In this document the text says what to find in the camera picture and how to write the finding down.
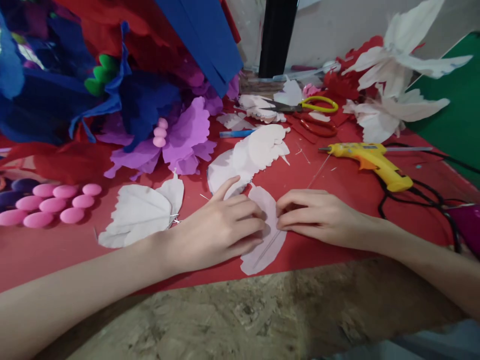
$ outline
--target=hand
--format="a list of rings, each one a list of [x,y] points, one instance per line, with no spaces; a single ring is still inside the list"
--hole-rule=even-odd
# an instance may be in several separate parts
[[[406,233],[387,220],[352,209],[324,190],[291,190],[276,206],[277,216],[282,214],[279,229],[345,248],[381,252],[393,233]]]
[[[260,207],[245,195],[223,200],[239,179],[227,180],[205,206],[168,230],[168,259],[177,273],[223,263],[262,243],[266,225]]]

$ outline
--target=yellow glue gun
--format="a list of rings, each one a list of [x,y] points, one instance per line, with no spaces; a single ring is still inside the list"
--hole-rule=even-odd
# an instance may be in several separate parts
[[[414,182],[401,170],[390,162],[384,154],[389,148],[379,143],[366,142],[343,142],[322,147],[319,151],[326,151],[337,158],[352,158],[360,162],[360,170],[373,170],[386,184],[386,188],[392,193],[398,193],[410,189]]]

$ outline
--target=black pole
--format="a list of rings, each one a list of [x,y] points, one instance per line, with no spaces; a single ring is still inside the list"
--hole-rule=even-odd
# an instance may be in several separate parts
[[[266,0],[259,78],[284,73],[299,0]]]

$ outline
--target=white wall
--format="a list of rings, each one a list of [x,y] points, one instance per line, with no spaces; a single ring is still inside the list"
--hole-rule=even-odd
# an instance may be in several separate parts
[[[259,64],[260,31],[266,0],[227,0],[242,41],[246,67]],[[318,66],[350,49],[359,48],[374,35],[384,35],[388,19],[406,12],[421,0],[322,0],[297,12],[287,66]],[[446,0],[415,54],[439,58],[471,30],[480,30],[480,0]]]

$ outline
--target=finger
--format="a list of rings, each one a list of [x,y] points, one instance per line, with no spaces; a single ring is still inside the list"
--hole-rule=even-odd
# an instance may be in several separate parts
[[[323,211],[319,207],[304,207],[284,213],[278,218],[277,228],[281,229],[292,224],[322,223]]]
[[[263,211],[260,206],[250,199],[248,199],[248,201],[231,206],[227,209],[227,211],[234,220],[240,220],[251,215],[255,215],[257,218],[262,218],[263,215]]]
[[[218,188],[216,193],[211,197],[209,203],[214,203],[214,202],[219,202],[222,201],[227,194],[227,191],[232,187],[233,184],[235,184],[238,180],[240,180],[240,175],[237,175],[235,177],[229,178],[227,181],[225,181],[222,186]]]
[[[237,196],[234,196],[234,197],[231,197],[231,198],[225,200],[225,205],[233,206],[233,205],[236,205],[236,204],[246,202],[248,200],[250,200],[250,199],[247,195],[240,194],[240,195],[237,195]]]
[[[231,259],[236,256],[248,254],[263,242],[264,240],[261,238],[240,240],[228,248],[227,256]]]
[[[238,240],[246,238],[247,236],[256,233],[258,231],[263,231],[267,225],[265,221],[257,217],[251,217],[245,220],[237,221],[233,225],[233,236],[228,241],[231,244],[235,244]]]
[[[323,229],[315,225],[290,225],[285,227],[284,230],[322,241]]]
[[[320,206],[321,201],[319,200],[319,198],[328,194],[329,193],[325,190],[290,190],[276,202],[277,216],[280,215],[282,211],[290,204],[303,205],[306,207]]]

